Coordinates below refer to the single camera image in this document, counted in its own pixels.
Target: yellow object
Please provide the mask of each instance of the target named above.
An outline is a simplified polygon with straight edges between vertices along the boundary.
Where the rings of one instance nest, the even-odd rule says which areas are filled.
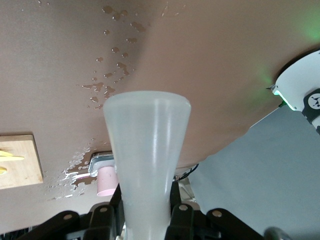
[[[7,173],[7,169],[2,167],[2,166],[0,166],[0,175],[6,174],[6,173]]]
[[[10,153],[10,152],[6,152],[6,151],[1,151],[0,150],[0,156],[12,157],[13,154]]]
[[[0,156],[0,162],[23,160],[23,156]]]
[[[7,169],[7,174],[0,176],[0,195],[2,189],[44,182],[32,134],[0,135],[0,150],[13,154],[13,156],[0,154],[0,156],[2,155],[0,166]],[[23,156],[24,160],[21,160],[22,157],[16,158],[16,156]]]

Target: green light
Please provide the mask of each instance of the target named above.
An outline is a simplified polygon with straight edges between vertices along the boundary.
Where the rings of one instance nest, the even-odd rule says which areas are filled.
[[[281,92],[279,92],[278,90],[276,90],[276,91],[274,92],[274,95],[279,95],[279,96],[283,99],[283,101],[285,101],[285,103],[289,106],[289,108],[291,108],[293,111],[296,111],[296,110],[290,105],[290,103],[287,101],[287,99],[285,99],[285,97],[281,94]]]
[[[318,43],[320,41],[319,10],[319,6],[308,9],[293,21],[299,24],[300,31],[314,43]]]
[[[256,74],[262,84],[265,84],[266,87],[269,87],[273,84],[273,77],[271,76],[271,70],[266,65],[255,65]]]

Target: beige surface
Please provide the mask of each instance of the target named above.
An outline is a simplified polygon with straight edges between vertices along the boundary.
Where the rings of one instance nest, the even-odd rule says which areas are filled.
[[[0,232],[103,201],[95,183],[73,190],[64,172],[111,150],[105,96],[189,99],[179,167],[194,165],[274,110],[281,100],[266,88],[277,71],[320,42],[318,0],[40,2],[0,7],[0,135],[33,134],[44,175],[43,184],[1,190]]]
[[[32,135],[0,136],[0,150],[23,160],[1,161],[7,173],[0,175],[0,190],[43,182],[41,166]]]

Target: black cable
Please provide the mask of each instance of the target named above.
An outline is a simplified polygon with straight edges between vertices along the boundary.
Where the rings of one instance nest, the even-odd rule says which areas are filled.
[[[199,166],[199,163],[193,169],[191,169],[188,173],[185,173],[184,175],[182,175],[182,177],[180,177],[179,179],[175,180],[174,182],[179,182],[180,180],[189,177],[189,175],[191,173],[193,173],[197,169],[198,166]]]

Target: green led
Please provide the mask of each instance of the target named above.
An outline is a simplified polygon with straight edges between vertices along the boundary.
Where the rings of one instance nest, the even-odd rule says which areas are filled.
[[[285,97],[281,94],[281,92],[279,92],[278,90],[276,90],[276,91],[274,92],[274,95],[279,95],[279,96],[283,99],[283,101],[285,101],[285,103],[289,106],[289,108],[291,108],[291,110],[296,111],[296,110],[290,105],[290,103],[287,101],[287,99],[285,99]]]

